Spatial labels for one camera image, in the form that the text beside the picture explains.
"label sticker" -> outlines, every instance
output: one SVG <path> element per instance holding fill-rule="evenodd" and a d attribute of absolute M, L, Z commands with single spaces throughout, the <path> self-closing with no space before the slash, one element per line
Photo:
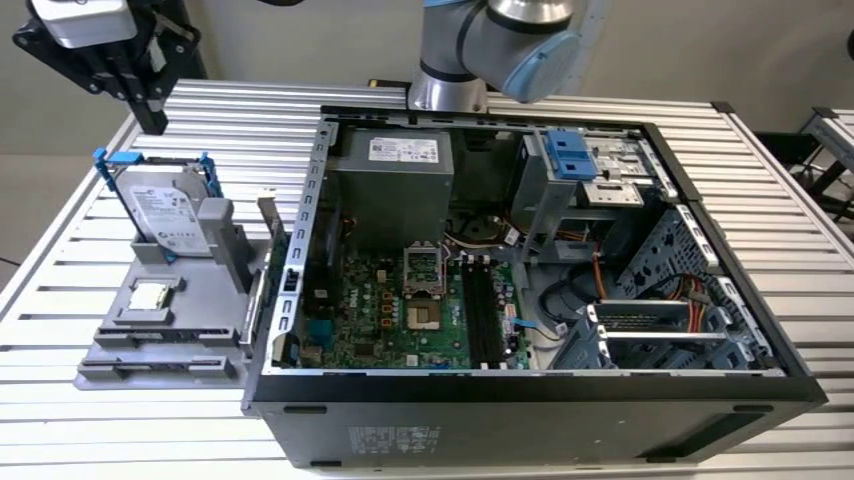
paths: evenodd
<path fill-rule="evenodd" d="M 518 241 L 518 230 L 516 230 L 514 228 L 509 227 L 509 231 L 506 232 L 506 235 L 504 236 L 504 243 L 512 247 L 516 244 L 517 241 Z"/>
<path fill-rule="evenodd" d="M 189 197 L 170 187 L 130 187 L 138 213 L 157 243 L 177 255 L 209 255 Z"/>
<path fill-rule="evenodd" d="M 417 138 L 372 138 L 368 160 L 438 163 L 438 142 Z"/>
<path fill-rule="evenodd" d="M 433 453 L 441 427 L 349 427 L 349 445 L 357 455 Z"/>

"floor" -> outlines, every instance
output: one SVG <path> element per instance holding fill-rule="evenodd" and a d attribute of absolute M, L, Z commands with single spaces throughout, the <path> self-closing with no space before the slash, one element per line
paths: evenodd
<path fill-rule="evenodd" d="M 90 166 L 86 155 L 0 155 L 0 257 L 23 260 Z M 14 271 L 0 262 L 0 290 Z"/>

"white label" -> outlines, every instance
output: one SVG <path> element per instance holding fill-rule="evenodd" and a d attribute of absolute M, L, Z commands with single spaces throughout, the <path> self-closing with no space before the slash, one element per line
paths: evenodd
<path fill-rule="evenodd" d="M 506 232 L 506 235 L 504 236 L 504 243 L 512 247 L 516 244 L 517 241 L 518 241 L 518 230 L 516 230 L 514 228 L 509 227 L 509 231 Z"/>
<path fill-rule="evenodd" d="M 130 195 L 157 243 L 177 255 L 209 255 L 186 194 L 170 187 L 130 187 Z"/>
<path fill-rule="evenodd" d="M 368 160 L 438 163 L 438 142 L 417 138 L 373 138 Z"/>

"white wall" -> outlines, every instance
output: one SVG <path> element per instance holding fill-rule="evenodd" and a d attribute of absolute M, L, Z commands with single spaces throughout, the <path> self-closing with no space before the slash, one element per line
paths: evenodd
<path fill-rule="evenodd" d="M 582 95 L 727 100 L 755 128 L 796 128 L 812 105 L 854 107 L 854 1 L 610 2 Z M 189 3 L 224 78 L 364 84 L 416 71 L 420 0 Z"/>
<path fill-rule="evenodd" d="M 305 0 L 286 8 L 254 0 L 187 3 L 222 78 L 364 85 L 370 78 L 408 81 L 417 72 L 421 0 Z"/>
<path fill-rule="evenodd" d="M 582 95 L 727 100 L 753 129 L 854 108 L 854 1 L 612 1 Z"/>
<path fill-rule="evenodd" d="M 85 93 L 11 44 L 23 0 L 0 1 L 0 153 L 87 154 L 111 138 L 126 113 Z"/>

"small chip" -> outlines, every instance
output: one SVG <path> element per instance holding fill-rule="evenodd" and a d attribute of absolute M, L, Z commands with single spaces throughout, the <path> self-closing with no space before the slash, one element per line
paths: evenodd
<path fill-rule="evenodd" d="M 372 343 L 356 343 L 353 345 L 353 353 L 356 357 L 372 357 L 373 356 L 373 344 Z"/>
<path fill-rule="evenodd" d="M 438 330 L 441 310 L 434 300 L 412 300 L 405 306 L 405 325 L 409 330 Z"/>
<path fill-rule="evenodd" d="M 318 345 L 306 345 L 298 350 L 298 357 L 309 365 L 318 365 L 322 360 L 322 349 Z"/>
<path fill-rule="evenodd" d="M 169 286 L 162 283 L 138 283 L 130 293 L 127 310 L 159 310 L 165 304 Z"/>

